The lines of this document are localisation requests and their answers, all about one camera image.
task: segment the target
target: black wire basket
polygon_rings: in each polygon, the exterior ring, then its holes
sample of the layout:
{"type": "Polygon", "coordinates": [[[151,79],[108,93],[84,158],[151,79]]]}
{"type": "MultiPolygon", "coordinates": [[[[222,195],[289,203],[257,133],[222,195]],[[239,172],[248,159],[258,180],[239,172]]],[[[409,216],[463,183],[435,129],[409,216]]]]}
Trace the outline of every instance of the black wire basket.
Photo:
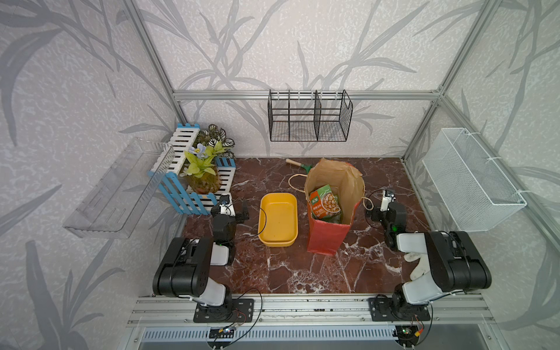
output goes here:
{"type": "Polygon", "coordinates": [[[317,90],[311,93],[311,100],[300,100],[300,93],[289,90],[287,96],[282,93],[282,99],[280,94],[273,94],[272,90],[268,93],[271,141],[343,142],[348,139],[354,107],[346,90],[342,94],[334,93],[334,98],[329,100],[321,100],[317,90]]]}

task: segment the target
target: marble floor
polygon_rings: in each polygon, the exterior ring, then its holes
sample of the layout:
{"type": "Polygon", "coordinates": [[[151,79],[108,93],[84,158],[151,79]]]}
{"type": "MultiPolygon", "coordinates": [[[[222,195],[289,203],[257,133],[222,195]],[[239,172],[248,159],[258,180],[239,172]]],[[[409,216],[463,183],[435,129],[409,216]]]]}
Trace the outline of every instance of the marble floor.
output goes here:
{"type": "MultiPolygon", "coordinates": [[[[397,158],[334,158],[355,166],[366,183],[366,196],[384,186],[395,189],[396,199],[407,208],[407,230],[428,230],[418,199],[403,165],[397,158]]],[[[315,164],[318,158],[294,158],[315,164]]],[[[403,253],[392,252],[384,243],[380,223],[366,222],[363,207],[356,212],[352,229],[334,256],[308,253],[309,222],[303,193],[288,185],[288,178],[303,169],[286,164],[282,158],[240,158],[231,193],[234,207],[240,199],[248,201],[251,219],[237,226],[236,238],[257,233],[259,203],[271,192],[293,193],[298,201],[298,237],[286,248],[270,248],[257,237],[236,242],[233,265],[212,266],[210,276],[230,286],[233,293],[257,288],[261,293],[388,293],[398,283],[410,281],[417,262],[408,263],[403,253]]],[[[305,178],[292,184],[303,188],[305,178]]],[[[374,194],[378,204],[381,192],[374,194]]],[[[211,216],[190,216],[184,236],[211,235],[211,216]]]]}

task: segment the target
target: blue flower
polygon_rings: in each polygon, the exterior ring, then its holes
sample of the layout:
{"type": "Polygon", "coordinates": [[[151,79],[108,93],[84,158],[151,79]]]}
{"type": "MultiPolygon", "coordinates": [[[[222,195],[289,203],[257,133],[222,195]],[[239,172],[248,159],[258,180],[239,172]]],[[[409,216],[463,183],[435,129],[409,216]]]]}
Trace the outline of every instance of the blue flower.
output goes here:
{"type": "Polygon", "coordinates": [[[193,146],[190,146],[189,148],[189,153],[196,155],[199,159],[204,159],[207,157],[204,153],[205,151],[206,146],[201,143],[199,143],[196,148],[194,148],[193,146]]]}

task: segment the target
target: wallpaper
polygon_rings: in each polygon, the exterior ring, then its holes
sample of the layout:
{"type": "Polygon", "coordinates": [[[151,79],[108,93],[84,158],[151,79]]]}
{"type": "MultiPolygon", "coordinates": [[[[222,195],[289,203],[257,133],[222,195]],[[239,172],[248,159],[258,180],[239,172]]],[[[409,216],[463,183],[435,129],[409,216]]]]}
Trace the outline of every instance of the wallpaper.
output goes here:
{"type": "Polygon", "coordinates": [[[482,3],[138,1],[174,90],[432,90],[482,3]]]}
{"type": "MultiPolygon", "coordinates": [[[[482,3],[138,1],[174,90],[437,89],[482,3]]],[[[271,142],[266,102],[183,101],[183,110],[243,136],[240,156],[398,157],[428,106],[353,103],[348,141],[333,144],[271,142]]]]}
{"type": "MultiPolygon", "coordinates": [[[[441,128],[458,127],[438,108],[406,161],[434,230],[454,230],[453,218],[422,159],[441,128]]],[[[511,350],[552,350],[560,342],[560,255],[523,210],[486,232],[470,234],[492,274],[480,292],[511,350]]]]}
{"type": "Polygon", "coordinates": [[[0,349],[116,348],[176,232],[161,195],[127,240],[62,228],[132,137],[164,141],[175,129],[120,10],[107,0],[0,4],[0,349]]]}

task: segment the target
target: potted plant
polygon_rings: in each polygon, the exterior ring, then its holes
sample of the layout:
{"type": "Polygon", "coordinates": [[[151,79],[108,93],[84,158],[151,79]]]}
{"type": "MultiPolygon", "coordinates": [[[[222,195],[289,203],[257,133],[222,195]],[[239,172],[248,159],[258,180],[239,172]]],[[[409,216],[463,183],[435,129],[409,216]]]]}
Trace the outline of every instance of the potted plant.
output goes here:
{"type": "Polygon", "coordinates": [[[179,176],[198,194],[215,193],[221,186],[215,159],[234,158],[230,149],[235,142],[226,138],[225,130],[211,124],[207,130],[199,131],[194,144],[197,146],[185,151],[186,161],[179,176]]]}

